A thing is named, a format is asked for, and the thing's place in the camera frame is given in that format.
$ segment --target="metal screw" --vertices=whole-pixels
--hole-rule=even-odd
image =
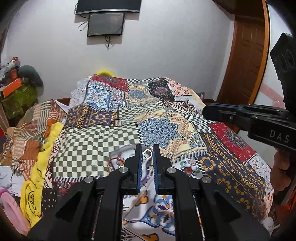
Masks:
[[[86,183],[91,183],[93,180],[94,180],[94,178],[91,177],[91,176],[87,176],[87,177],[84,178],[84,181],[85,181]]]
[[[170,173],[170,174],[173,174],[173,173],[176,172],[176,168],[174,168],[174,167],[169,167],[169,168],[167,169],[167,172]]]
[[[210,183],[212,180],[211,180],[210,177],[203,177],[203,178],[202,178],[202,181],[203,181],[204,183]]]
[[[121,168],[119,168],[119,171],[121,173],[127,173],[128,172],[128,168],[127,167],[121,167]]]

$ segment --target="wall-mounted television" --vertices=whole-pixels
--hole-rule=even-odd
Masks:
[[[96,12],[140,12],[142,0],[79,0],[76,14]]]

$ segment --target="monitor screen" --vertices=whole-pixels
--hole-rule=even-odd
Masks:
[[[142,0],[79,0],[77,14],[104,11],[140,12]]]
[[[87,36],[121,35],[124,13],[108,12],[89,16]]]

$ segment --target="patchwork bedspread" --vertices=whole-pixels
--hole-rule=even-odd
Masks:
[[[209,175],[258,220],[271,207],[270,168],[223,123],[202,116],[204,104],[168,78],[120,79],[93,75],[71,93],[64,129],[54,144],[44,181],[46,216],[69,188],[107,176],[110,152],[124,145],[160,145],[173,166],[193,178]],[[151,160],[143,165],[138,196],[124,197],[123,240],[174,240],[171,196],[158,196]]]

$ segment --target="yellow plush object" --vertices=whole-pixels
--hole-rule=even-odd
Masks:
[[[102,69],[102,70],[98,71],[96,74],[97,75],[105,75],[105,76],[115,77],[114,74],[111,71],[107,70],[107,69]]]
[[[41,197],[46,168],[52,147],[63,126],[59,122],[51,126],[47,141],[42,147],[44,151],[38,153],[37,162],[33,166],[31,180],[25,181],[22,185],[20,208],[23,215],[29,220],[31,227],[41,218]]]

